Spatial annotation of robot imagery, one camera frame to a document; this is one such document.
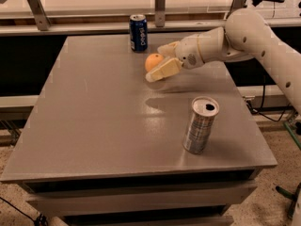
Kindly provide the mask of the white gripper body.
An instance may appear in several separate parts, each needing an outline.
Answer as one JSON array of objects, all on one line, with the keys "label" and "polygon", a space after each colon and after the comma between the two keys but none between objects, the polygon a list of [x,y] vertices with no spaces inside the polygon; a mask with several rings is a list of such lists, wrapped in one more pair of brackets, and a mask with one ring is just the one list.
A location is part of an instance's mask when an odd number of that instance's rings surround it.
[{"label": "white gripper body", "polygon": [[199,51],[197,34],[183,38],[176,45],[175,54],[185,69],[195,69],[204,64]]}]

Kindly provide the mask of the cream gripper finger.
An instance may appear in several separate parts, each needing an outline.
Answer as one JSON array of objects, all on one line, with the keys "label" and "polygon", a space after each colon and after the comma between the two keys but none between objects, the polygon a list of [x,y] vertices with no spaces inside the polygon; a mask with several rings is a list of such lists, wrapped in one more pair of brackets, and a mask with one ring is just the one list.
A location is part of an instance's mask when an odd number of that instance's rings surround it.
[{"label": "cream gripper finger", "polygon": [[159,46],[157,48],[157,52],[163,57],[175,57],[176,56],[175,49],[178,46],[178,44],[179,43],[177,41],[174,41],[169,44]]},{"label": "cream gripper finger", "polygon": [[155,82],[180,72],[182,69],[182,62],[176,57],[166,57],[151,71],[147,72],[146,80],[148,82]]}]

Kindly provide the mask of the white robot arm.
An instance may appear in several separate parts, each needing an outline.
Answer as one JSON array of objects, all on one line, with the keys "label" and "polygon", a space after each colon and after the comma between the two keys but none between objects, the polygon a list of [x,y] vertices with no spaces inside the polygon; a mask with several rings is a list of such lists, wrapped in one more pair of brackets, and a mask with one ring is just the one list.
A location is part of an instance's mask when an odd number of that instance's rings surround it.
[{"label": "white robot arm", "polygon": [[162,45],[158,53],[164,59],[147,72],[149,82],[173,76],[182,68],[191,70],[208,62],[253,57],[301,113],[301,54],[279,39],[253,9],[238,9],[223,27]]}]

